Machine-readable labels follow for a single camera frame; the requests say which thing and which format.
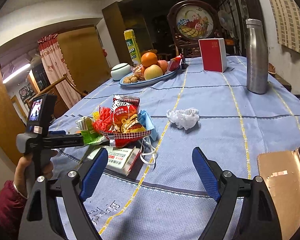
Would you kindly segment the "maroon sleeve forearm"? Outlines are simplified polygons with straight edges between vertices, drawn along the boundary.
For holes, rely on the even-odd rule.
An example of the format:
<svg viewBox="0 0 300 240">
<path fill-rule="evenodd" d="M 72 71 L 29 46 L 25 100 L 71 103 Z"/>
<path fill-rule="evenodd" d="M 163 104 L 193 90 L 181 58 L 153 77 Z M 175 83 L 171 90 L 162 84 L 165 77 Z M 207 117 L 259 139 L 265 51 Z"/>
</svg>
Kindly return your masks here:
<svg viewBox="0 0 300 240">
<path fill-rule="evenodd" d="M 18 239 L 27 199 L 7 180 L 0 191 L 0 239 Z"/>
</svg>

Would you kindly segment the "person's left hand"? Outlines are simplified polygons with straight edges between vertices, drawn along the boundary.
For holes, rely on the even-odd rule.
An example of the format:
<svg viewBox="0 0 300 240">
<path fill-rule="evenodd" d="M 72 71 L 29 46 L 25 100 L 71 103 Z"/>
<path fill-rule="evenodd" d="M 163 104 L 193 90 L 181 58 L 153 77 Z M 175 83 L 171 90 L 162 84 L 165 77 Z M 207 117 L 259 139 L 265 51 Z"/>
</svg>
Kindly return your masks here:
<svg viewBox="0 0 300 240">
<path fill-rule="evenodd" d="M 25 170 L 32 163 L 32 153 L 29 153 L 21 157 L 18 161 L 18 164 L 14 173 L 13 185 L 17 192 L 19 192 L 23 197 L 27 197 L 27 187 L 26 187 L 26 178 Z M 49 161 L 47 165 L 42 168 L 43 175 L 47 179 L 51 179 L 53 176 L 53 163 Z"/>
</svg>

